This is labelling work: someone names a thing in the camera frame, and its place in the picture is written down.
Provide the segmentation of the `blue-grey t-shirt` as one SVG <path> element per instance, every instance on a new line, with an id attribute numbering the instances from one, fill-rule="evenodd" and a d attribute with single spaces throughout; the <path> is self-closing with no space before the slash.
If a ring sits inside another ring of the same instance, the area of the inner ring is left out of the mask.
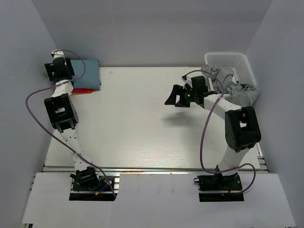
<path id="1" fill-rule="evenodd" d="M 74 89 L 93 89 L 99 90 L 101 87 L 99 60 L 89 59 L 83 60 L 85 63 L 85 74 L 77 81 L 74 81 Z M 71 60 L 71 64 L 75 75 L 73 78 L 79 78 L 84 71 L 84 65 L 81 60 Z"/>

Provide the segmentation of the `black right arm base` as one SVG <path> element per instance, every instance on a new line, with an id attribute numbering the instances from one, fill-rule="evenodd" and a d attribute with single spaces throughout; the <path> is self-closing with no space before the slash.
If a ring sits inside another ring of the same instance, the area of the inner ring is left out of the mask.
<path id="1" fill-rule="evenodd" d="M 242 202 L 244 195 L 240 176 L 222 177 L 220 174 L 200 175 L 193 179 L 198 185 L 200 202 Z"/>

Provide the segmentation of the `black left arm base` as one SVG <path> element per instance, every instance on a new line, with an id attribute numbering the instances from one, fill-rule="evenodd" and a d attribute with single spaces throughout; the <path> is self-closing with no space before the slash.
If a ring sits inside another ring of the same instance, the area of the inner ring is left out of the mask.
<path id="1" fill-rule="evenodd" d="M 92 187 L 81 186 L 76 180 L 72 180 L 69 201 L 115 201 L 116 197 L 105 177 L 98 178 Z"/>

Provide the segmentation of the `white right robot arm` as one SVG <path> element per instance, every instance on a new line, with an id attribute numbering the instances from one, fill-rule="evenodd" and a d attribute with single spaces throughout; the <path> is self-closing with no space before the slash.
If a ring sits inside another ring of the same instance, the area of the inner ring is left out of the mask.
<path id="1" fill-rule="evenodd" d="M 182 80 L 184 85 L 173 86 L 165 105 L 189 108 L 195 103 L 224 120 L 227 149 L 213 171 L 215 185 L 224 190 L 231 185 L 245 155 L 261 140 L 256 112 L 251 106 L 241 107 L 208 90 L 203 76 L 183 76 Z"/>

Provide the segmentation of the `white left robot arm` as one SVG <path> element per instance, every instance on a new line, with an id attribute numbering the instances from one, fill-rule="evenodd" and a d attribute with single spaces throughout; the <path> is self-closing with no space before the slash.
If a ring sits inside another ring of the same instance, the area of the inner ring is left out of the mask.
<path id="1" fill-rule="evenodd" d="M 85 156 L 76 128 L 79 119 L 70 98 L 74 89 L 70 80 L 75 75 L 71 60 L 64 57 L 61 51 L 52 56 L 52 63 L 45 64 L 45 68 L 50 81 L 53 81 L 56 87 L 52 96 L 44 100 L 47 114 L 52 127 L 59 132 L 64 143 L 71 147 L 75 168 L 75 174 L 72 174 L 71 178 L 81 187 L 95 190 L 100 185 L 100 177 L 95 168 L 81 160 Z"/>

